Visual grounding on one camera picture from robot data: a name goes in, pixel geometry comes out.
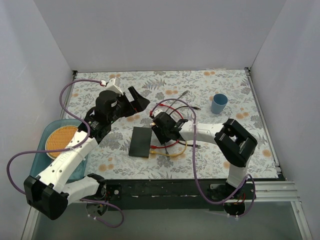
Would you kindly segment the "floral patterned table mat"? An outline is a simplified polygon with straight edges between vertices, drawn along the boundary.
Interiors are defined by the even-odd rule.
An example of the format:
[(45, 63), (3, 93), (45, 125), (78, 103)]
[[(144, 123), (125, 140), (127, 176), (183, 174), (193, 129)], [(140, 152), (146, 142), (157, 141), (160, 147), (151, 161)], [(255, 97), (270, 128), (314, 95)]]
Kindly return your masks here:
[[(133, 86), (150, 101), (145, 111), (121, 118), (111, 127), (110, 133), (90, 152), (85, 173), (96, 173), (106, 179), (225, 179), (229, 162), (219, 148), (200, 142), (196, 151), (192, 142), (156, 146), (148, 158), (129, 156), (134, 127), (150, 127), (150, 110), (158, 102), (160, 109), (180, 118), (205, 124), (237, 120), (257, 140), (257, 147), (248, 165), (248, 172), (255, 179), (276, 179), (279, 171), (269, 145), (263, 120), (256, 105), (251, 84), (244, 70), (186, 70), (186, 71), (127, 71), (80, 72), (76, 75), (68, 103), (68, 118), (83, 118), (94, 106), (102, 87), (98, 80), (120, 79), (120, 88), (127, 92)], [(224, 94), (228, 102), (220, 114), (211, 112), (214, 95)]]

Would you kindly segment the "teal plastic tray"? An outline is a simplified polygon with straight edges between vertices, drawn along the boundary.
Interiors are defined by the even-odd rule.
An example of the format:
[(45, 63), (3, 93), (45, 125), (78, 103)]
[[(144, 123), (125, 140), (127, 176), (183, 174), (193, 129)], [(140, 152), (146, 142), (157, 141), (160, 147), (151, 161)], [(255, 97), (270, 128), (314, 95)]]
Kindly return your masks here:
[[(76, 126), (80, 125), (80, 121), (77, 119), (62, 119), (56, 120), (50, 123), (43, 131), (42, 137), (40, 139), (38, 149), (45, 150), (45, 144), (48, 137), (58, 128), (64, 126)], [(53, 160), (58, 156), (57, 152), (50, 153), (36, 153), (34, 157), (34, 161), (32, 163), (32, 167), (30, 170), (30, 175), (36, 177), (41, 171), (43, 171), (46, 167), (48, 167)]]

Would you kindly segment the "orange woven round plate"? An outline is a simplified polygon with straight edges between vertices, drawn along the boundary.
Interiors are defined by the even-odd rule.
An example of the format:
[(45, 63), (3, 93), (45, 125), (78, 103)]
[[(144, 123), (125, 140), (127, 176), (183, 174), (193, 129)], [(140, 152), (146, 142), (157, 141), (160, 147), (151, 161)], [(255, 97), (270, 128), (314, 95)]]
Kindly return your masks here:
[(78, 128), (73, 125), (56, 129), (46, 140), (45, 150), (65, 149), (77, 130)]

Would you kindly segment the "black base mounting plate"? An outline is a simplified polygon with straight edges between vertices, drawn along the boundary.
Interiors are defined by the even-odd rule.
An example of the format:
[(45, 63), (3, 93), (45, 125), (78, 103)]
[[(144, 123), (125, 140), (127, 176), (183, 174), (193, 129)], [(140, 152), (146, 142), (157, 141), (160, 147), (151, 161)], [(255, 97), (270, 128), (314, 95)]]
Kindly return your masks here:
[[(211, 201), (227, 198), (232, 189), (226, 189), (226, 179), (199, 179), (203, 194)], [(122, 210), (209, 209), (224, 211), (224, 206), (213, 205), (201, 196), (194, 179), (109, 179), (106, 180), (109, 203)], [(254, 197), (252, 181), (228, 201), (234, 207), (243, 207)]]

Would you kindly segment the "black network switch box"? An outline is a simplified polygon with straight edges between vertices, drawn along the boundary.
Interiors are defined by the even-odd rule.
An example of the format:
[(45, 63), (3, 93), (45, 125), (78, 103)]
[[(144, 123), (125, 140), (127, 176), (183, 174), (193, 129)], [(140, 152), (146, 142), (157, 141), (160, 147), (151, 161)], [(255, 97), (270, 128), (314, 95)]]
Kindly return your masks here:
[(148, 158), (151, 138), (151, 128), (135, 126), (132, 131), (128, 155), (131, 157)]

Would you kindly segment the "blue plastic cup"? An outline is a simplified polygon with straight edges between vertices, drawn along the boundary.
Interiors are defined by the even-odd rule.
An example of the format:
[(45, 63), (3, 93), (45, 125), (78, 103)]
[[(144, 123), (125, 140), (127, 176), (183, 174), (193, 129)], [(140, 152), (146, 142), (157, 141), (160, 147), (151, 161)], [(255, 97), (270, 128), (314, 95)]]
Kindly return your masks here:
[(228, 98), (226, 95), (222, 93), (215, 94), (211, 102), (211, 112), (216, 115), (220, 114), (224, 110), (227, 103)]

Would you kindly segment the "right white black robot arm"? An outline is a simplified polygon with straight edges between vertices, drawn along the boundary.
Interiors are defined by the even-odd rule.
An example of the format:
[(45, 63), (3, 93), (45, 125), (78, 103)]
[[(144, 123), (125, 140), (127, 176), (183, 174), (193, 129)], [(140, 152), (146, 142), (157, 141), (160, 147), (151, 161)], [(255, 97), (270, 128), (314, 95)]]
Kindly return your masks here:
[(175, 121), (171, 115), (155, 110), (150, 114), (151, 127), (161, 144), (173, 141), (198, 141), (215, 144), (229, 162), (226, 192), (237, 199), (245, 192), (241, 183), (249, 162), (258, 145), (257, 140), (238, 121), (229, 118), (225, 123), (194, 123), (191, 120)]

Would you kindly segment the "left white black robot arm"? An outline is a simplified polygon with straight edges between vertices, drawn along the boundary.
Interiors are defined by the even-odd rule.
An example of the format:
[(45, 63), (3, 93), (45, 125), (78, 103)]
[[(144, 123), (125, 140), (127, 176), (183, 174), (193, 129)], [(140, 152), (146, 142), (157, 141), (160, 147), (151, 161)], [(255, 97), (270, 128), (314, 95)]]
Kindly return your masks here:
[(89, 197), (95, 200), (106, 198), (106, 180), (90, 173), (81, 180), (68, 183), (68, 179), (85, 157), (96, 148), (111, 131), (112, 124), (123, 117), (130, 117), (144, 111), (150, 104), (134, 87), (129, 87), (133, 100), (125, 93), (113, 90), (102, 91), (95, 100), (95, 106), (85, 115), (78, 126), (69, 150), (59, 156), (36, 177), (28, 176), (24, 181), (27, 203), (51, 220), (59, 218), (67, 206)]

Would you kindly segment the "aluminium frame rail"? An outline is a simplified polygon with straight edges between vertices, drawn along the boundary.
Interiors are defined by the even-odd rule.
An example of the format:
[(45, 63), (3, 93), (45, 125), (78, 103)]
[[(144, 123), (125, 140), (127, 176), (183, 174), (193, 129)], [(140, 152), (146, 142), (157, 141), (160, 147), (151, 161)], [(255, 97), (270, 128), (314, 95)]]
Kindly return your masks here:
[(295, 202), (300, 196), (292, 181), (256, 181), (253, 184), (253, 198), (259, 202)]

